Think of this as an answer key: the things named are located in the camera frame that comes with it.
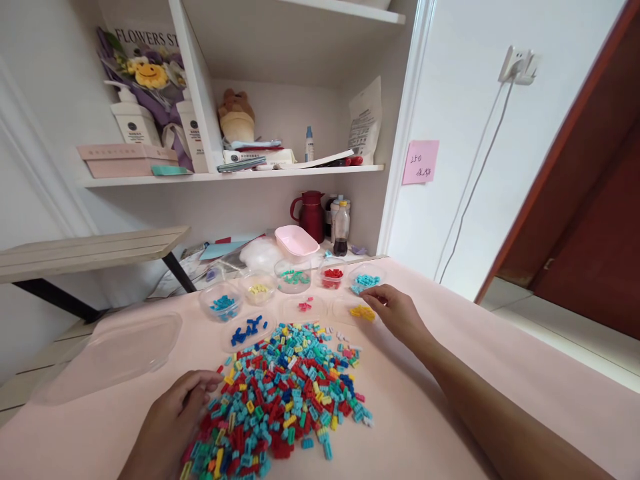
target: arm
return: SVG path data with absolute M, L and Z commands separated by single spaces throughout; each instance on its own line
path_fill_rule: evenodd
M 164 480 L 175 473 L 200 418 L 209 393 L 222 375 L 188 371 L 153 402 L 118 480 Z
M 361 296 L 431 372 L 503 479 L 612 479 L 438 343 L 408 295 L 382 285 Z

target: red thermos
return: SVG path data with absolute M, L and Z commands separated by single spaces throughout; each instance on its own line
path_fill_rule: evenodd
M 325 239 L 323 231 L 325 224 L 325 210 L 320 205 L 320 198 L 324 193 L 318 190 L 309 190 L 302 193 L 302 197 L 296 198 L 291 204 L 291 218 L 300 222 L 300 226 L 318 243 L 322 243 Z M 293 216 L 295 204 L 302 200 L 300 208 L 300 218 Z

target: wooden bench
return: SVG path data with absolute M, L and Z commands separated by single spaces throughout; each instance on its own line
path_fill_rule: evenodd
M 188 293 L 195 292 L 189 276 L 171 252 L 189 230 L 190 227 L 182 226 L 26 243 L 0 251 L 0 284 L 12 283 L 86 323 L 94 322 L 106 311 L 94 309 L 44 277 L 162 258 L 184 289 Z

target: floor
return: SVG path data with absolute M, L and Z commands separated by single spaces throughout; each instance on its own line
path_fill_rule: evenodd
M 22 365 L 19 372 L 0 387 L 0 428 L 29 400 L 31 392 L 60 356 L 74 345 L 86 340 L 92 334 L 95 326 L 96 323 L 84 325 L 83 321 L 79 321 L 60 338 Z
M 640 341 L 494 278 L 480 306 L 640 393 Z

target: pink tablecloth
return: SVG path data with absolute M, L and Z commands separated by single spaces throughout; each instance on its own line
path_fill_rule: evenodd
M 388 283 L 414 298 L 436 338 L 482 377 L 614 477 L 640 477 L 640 396 L 394 260 L 374 262 L 388 271 Z M 308 293 L 329 305 L 351 295 L 318 286 Z M 274 314 L 284 298 L 278 293 L 270 304 Z M 220 350 L 223 325 L 199 309 L 197 293 L 124 311 L 95 332 L 167 311 L 184 321 L 167 364 L 62 406 L 26 404 L 0 430 L 0 478 L 116 478 L 151 402 L 186 370 L 215 369 L 227 356 Z M 269 478 L 495 477 L 432 376 L 384 326 L 360 329 L 331 316 L 325 322 L 364 348 L 354 374 L 375 428 L 347 421 L 331 432 L 332 462 L 317 446 L 296 449 L 290 460 L 274 462 Z

